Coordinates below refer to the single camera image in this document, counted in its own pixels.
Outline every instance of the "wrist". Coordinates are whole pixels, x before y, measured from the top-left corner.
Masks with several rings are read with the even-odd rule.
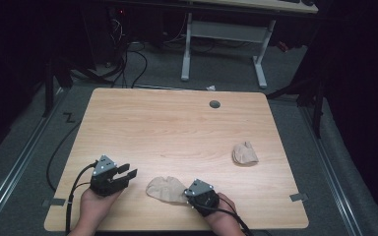
[[[76,224],[75,228],[69,234],[69,236],[93,236],[96,233],[98,224],[95,224],[92,221],[86,221],[82,218],[79,218],[78,223]]]
[[[245,234],[241,231],[241,229],[238,230],[229,230],[222,233],[217,234],[218,236],[245,236]]]

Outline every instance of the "wire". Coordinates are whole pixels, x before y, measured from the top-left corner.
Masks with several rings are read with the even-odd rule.
[[[170,46],[170,44],[177,44],[177,43],[179,43],[178,46]],[[181,43],[181,42],[179,42],[179,40],[175,40],[175,41],[173,41],[173,42],[164,43],[163,45],[164,45],[165,47],[167,47],[167,48],[180,49],[180,48],[183,48],[183,47],[185,46],[185,43]]]
[[[224,212],[224,213],[227,213],[227,214],[231,215],[232,217],[235,218],[235,220],[237,220],[237,222],[241,225],[241,227],[244,229],[245,233],[246,233],[248,236],[254,236],[254,234],[253,234],[253,233],[251,232],[251,230],[248,228],[247,224],[245,224],[244,221],[242,221],[242,219],[240,218],[240,216],[238,216],[237,213],[235,213],[235,212],[230,212],[230,211],[228,211],[228,210],[221,209],[221,208],[202,206],[202,205],[199,205],[199,204],[197,204],[197,203],[192,203],[192,204],[194,205],[194,207],[200,207],[200,208],[207,209],[207,210],[210,210],[210,211]]]
[[[70,233],[70,221],[71,221],[71,216],[72,216],[72,204],[73,204],[73,198],[75,198],[74,193],[75,190],[77,189],[77,184],[79,182],[79,179],[82,177],[82,175],[90,168],[95,168],[97,165],[97,161],[94,163],[88,165],[85,167],[78,175],[78,177],[75,180],[75,183],[73,184],[72,190],[70,191],[69,195],[69,201],[67,202],[67,208],[66,208],[66,235],[69,235]]]
[[[224,213],[227,213],[229,215],[231,215],[232,217],[235,218],[235,220],[237,220],[237,222],[241,225],[241,227],[244,229],[245,231],[245,234],[248,235],[248,236],[254,236],[253,232],[251,232],[251,230],[248,228],[247,224],[244,223],[244,221],[242,221],[241,217],[237,214],[236,210],[234,209],[234,207],[232,207],[232,205],[227,202],[226,200],[220,198],[220,200],[224,201],[226,204],[229,205],[229,207],[231,207],[232,211],[233,212],[230,212],[228,210],[225,210],[225,209],[221,209],[221,208],[216,208],[216,207],[208,207],[208,206],[202,206],[202,205],[199,205],[197,203],[191,203],[194,205],[194,207],[200,207],[200,208],[204,208],[204,209],[207,209],[207,210],[211,210],[211,211],[219,211],[219,212],[224,212]],[[271,233],[269,233],[267,230],[260,230],[261,232],[264,232],[266,235],[269,235],[269,236],[272,236]]]
[[[53,161],[54,159],[54,156],[56,155],[57,151],[60,150],[61,146],[64,144],[64,142],[67,140],[67,138],[73,133],[73,131],[79,127],[79,125],[82,123],[82,121],[79,121],[70,131],[69,133],[67,133],[67,135],[63,138],[63,140],[60,141],[60,143],[58,144],[56,150],[53,152],[53,154],[51,154],[51,157],[50,159],[48,160],[48,164],[47,164],[47,170],[45,172],[45,176],[47,178],[47,183],[48,183],[48,186],[53,190],[53,192],[56,192],[56,188],[54,187],[54,185],[51,183],[51,180],[50,180],[50,166],[51,166],[51,162]]]
[[[87,185],[87,184],[90,184],[91,182],[86,182],[86,183],[82,183],[82,184],[79,184],[78,186],[75,187],[75,190],[81,186],[84,186],[84,185]]]
[[[115,20],[115,19],[111,19],[111,21],[114,22],[114,23],[116,23],[116,27],[115,27],[115,29],[112,31],[112,34],[110,35],[111,38],[112,38],[112,41],[113,41],[113,46],[114,46],[114,48],[116,49],[116,48],[118,48],[118,47],[117,47],[117,44],[121,41],[121,38],[122,38],[122,35],[123,35],[123,27],[122,27],[121,23],[119,23],[117,20]],[[116,32],[118,31],[118,29],[120,29],[120,32],[119,32],[119,37],[118,37],[118,41],[117,41],[117,40],[115,39],[115,38],[116,38],[115,34],[116,34]]]
[[[253,42],[247,42],[247,41],[241,41],[240,44],[238,45],[230,45],[228,43],[222,43],[222,42],[219,42],[216,40],[216,45],[218,46],[222,46],[222,47],[229,47],[229,48],[240,48],[240,47],[245,47],[245,46],[248,46],[250,44],[252,44]]]
[[[169,41],[165,41],[164,43],[169,43],[169,42],[178,41],[178,40],[181,40],[181,39],[183,39],[183,38],[186,37],[186,36],[182,36],[182,37],[178,38],[178,37],[182,34],[183,29],[184,29],[185,26],[186,26],[185,23],[186,23],[187,18],[188,18],[188,14],[186,13],[186,14],[185,14],[185,18],[183,19],[182,27],[180,28],[180,31],[179,31],[179,33],[177,34],[177,36],[176,36],[174,39],[171,39],[171,40],[169,40]]]
[[[208,48],[208,49],[206,49],[206,50],[203,50],[203,51],[201,51],[201,50],[196,50],[196,49],[194,48],[195,45],[192,45],[192,46],[190,47],[190,49],[191,49],[192,51],[194,51],[194,52],[198,52],[198,53],[207,53],[207,52],[213,50],[213,49],[215,48],[215,46],[216,46],[216,41],[213,40],[213,39],[211,39],[211,38],[198,38],[198,40],[196,40],[196,41],[194,41],[194,42],[207,42],[207,43],[204,43],[204,45],[205,45],[205,44],[208,44],[208,42],[211,44],[210,48]]]
[[[121,76],[122,76],[122,88],[124,89],[124,86],[125,86],[125,88],[127,88],[127,81],[125,80],[125,68],[127,67],[127,63],[128,63],[128,48],[129,47],[130,47],[130,44],[127,44],[127,47],[125,48],[125,59],[123,59],[122,56],[121,56],[121,60],[123,62],[123,67],[122,67],[122,70],[120,71],[120,73],[118,73],[118,76],[113,80],[112,85],[111,85],[112,88],[115,87],[116,81],[118,81],[118,79]]]
[[[148,65],[147,58],[146,58],[143,54],[141,54],[141,53],[138,52],[138,51],[132,51],[132,52],[137,53],[137,54],[139,54],[140,56],[142,56],[143,59],[146,61],[146,65],[144,66],[144,69],[143,69],[143,71],[141,72],[141,74],[140,74],[140,75],[134,80],[133,84],[131,85],[131,89],[134,88],[134,85],[136,84],[136,82],[137,82],[137,81],[140,79],[140,77],[143,76],[143,74],[146,72],[147,65]]]

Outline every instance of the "human hand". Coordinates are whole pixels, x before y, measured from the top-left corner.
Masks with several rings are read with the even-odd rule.
[[[235,203],[222,193],[218,193],[218,195],[220,196],[218,208],[235,213]],[[237,220],[230,214],[216,211],[206,216],[205,220],[211,226],[214,233],[219,236],[244,236]]]
[[[69,235],[94,235],[121,193],[122,191],[119,191],[110,196],[102,197],[91,189],[86,189],[81,197],[79,221]]]

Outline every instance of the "table top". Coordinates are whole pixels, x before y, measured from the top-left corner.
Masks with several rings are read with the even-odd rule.
[[[191,2],[223,4],[237,7],[262,8],[268,10],[287,11],[295,13],[312,13],[316,14],[318,8],[306,6],[302,2],[291,3],[280,0],[189,0]]]
[[[210,101],[220,103],[212,108]],[[236,165],[232,150],[249,141],[259,162]],[[99,230],[206,230],[209,226],[188,205],[172,205],[146,194],[156,177],[195,178],[215,186],[236,203],[250,229],[305,228],[308,218],[288,164],[269,103],[259,92],[97,88],[55,193],[67,199],[87,165],[106,154],[118,165],[130,163],[137,177],[114,204]],[[82,176],[91,180],[92,172]],[[75,192],[72,228],[79,218]],[[44,222],[63,231],[64,206],[51,206]]]

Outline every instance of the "white table leg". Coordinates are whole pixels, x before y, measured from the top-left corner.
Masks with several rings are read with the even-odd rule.
[[[183,55],[183,65],[182,65],[182,81],[189,81],[189,71],[190,71],[190,39],[192,34],[192,13],[188,13],[188,23],[186,29],[186,48],[185,54]]]
[[[262,89],[265,89],[267,87],[265,74],[263,73],[262,60],[265,55],[266,48],[269,44],[270,37],[272,36],[275,23],[276,23],[275,20],[272,20],[269,23],[269,27],[267,28],[267,31],[266,31],[266,34],[262,43],[262,47],[260,49],[260,53],[258,56],[253,57],[253,63],[254,63],[254,68],[256,69],[257,80],[259,81],[259,86]]]

